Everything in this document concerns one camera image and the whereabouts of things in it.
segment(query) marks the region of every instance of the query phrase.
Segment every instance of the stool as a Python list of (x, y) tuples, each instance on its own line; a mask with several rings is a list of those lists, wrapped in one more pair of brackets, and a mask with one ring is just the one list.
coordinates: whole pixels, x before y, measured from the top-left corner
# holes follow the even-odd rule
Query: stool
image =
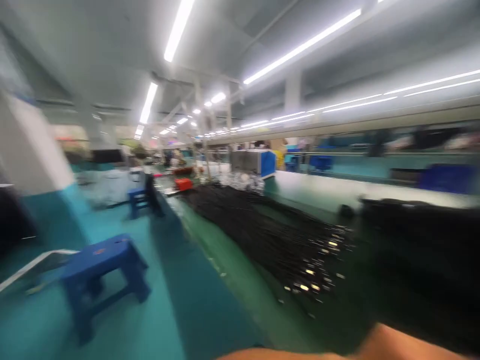
[(131, 218), (136, 219), (139, 215), (139, 210), (143, 208), (148, 208), (149, 203), (147, 202), (145, 189), (143, 187), (138, 187), (135, 189), (128, 190), (128, 202), (130, 203), (130, 213)]
[[(94, 315), (130, 293), (134, 293), (141, 303), (147, 299), (151, 291), (143, 278), (147, 267), (128, 234), (87, 246), (71, 256), (61, 282), (81, 345), (93, 338)], [(104, 301), (92, 305), (85, 294), (89, 294), (91, 299), (98, 297), (103, 290), (102, 276), (116, 269), (121, 270), (127, 285)]]

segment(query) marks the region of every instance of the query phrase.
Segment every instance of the black cable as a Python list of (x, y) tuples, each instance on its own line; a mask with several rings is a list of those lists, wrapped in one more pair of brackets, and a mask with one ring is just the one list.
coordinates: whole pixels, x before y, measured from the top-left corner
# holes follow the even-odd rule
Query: black cable
[[(320, 221), (270, 198), (218, 184), (198, 186), (185, 192), (183, 199), (217, 224), (292, 296), (304, 294), (319, 301), (319, 294), (335, 286), (327, 268), (330, 260), (350, 246), (351, 233), (345, 227)], [(286, 215), (292, 224), (264, 214), (259, 206)], [(276, 291), (270, 290), (279, 299)]]

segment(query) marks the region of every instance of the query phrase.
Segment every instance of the shelf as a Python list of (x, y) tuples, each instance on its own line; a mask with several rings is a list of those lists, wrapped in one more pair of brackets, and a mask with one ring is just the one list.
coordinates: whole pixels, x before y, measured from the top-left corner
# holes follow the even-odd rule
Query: shelf
[[(367, 152), (335, 152), (335, 151), (323, 151), (323, 152), (311, 152), (311, 151), (296, 151), (296, 152), (287, 152), (285, 155), (323, 155), (323, 156), (366, 156)], [(399, 152), (386, 152), (383, 156), (474, 156), (477, 155), (476, 152), (463, 152), (463, 151), (455, 151), (455, 152), (409, 152), (409, 151), (399, 151)]]

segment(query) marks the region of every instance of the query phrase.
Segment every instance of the pillar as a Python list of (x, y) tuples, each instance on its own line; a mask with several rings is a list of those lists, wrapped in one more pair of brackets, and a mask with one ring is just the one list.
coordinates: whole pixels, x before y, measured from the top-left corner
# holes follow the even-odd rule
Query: pillar
[(80, 217), (90, 209), (51, 125), (2, 40), (0, 32), (0, 171), (14, 185), (35, 225), (39, 253), (81, 249), (89, 242)]
[(112, 141), (112, 136), (115, 135), (115, 132), (113, 134), (108, 132), (109, 125), (105, 124), (103, 119), (96, 114), (93, 106), (83, 98), (77, 97), (74, 101), (80, 123), (85, 129), (90, 142), (90, 150), (118, 149), (116, 137), (115, 141)]
[(302, 105), (302, 71), (290, 72), (285, 80), (285, 114), (297, 113)]

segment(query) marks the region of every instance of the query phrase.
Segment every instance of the red box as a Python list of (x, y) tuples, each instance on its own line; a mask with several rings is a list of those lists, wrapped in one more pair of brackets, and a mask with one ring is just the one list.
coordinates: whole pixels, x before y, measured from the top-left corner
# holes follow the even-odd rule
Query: red box
[(175, 185), (180, 191), (188, 190), (191, 189), (193, 184), (192, 180), (187, 179), (187, 178), (180, 178), (180, 179), (175, 179)]

